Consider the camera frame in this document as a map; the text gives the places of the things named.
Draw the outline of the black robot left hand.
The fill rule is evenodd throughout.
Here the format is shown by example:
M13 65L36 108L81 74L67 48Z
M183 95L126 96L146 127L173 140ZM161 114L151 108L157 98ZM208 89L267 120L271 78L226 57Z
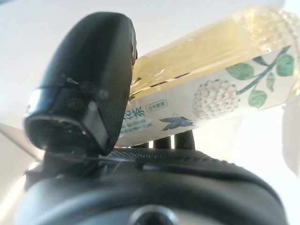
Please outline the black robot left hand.
M137 58L123 14L83 18L54 54L24 118L45 151L26 172L18 225L285 225L276 192L196 150L115 149Z

